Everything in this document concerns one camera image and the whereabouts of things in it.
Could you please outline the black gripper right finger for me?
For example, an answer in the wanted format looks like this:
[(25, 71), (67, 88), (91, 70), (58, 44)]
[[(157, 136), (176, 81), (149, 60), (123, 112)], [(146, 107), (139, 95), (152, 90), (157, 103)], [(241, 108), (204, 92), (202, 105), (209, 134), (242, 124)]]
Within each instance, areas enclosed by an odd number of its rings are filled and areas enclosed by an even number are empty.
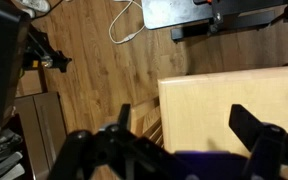
[(240, 104), (231, 106), (229, 127), (245, 147), (253, 147), (264, 124)]

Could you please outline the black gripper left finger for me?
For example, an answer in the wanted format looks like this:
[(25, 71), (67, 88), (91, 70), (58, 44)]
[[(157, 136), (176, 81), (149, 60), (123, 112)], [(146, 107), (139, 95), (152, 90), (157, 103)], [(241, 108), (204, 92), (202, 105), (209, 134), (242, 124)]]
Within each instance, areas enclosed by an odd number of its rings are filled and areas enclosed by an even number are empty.
[(118, 116), (118, 126), (121, 129), (128, 129), (130, 127), (130, 118), (131, 118), (131, 105), (123, 104), (120, 109)]

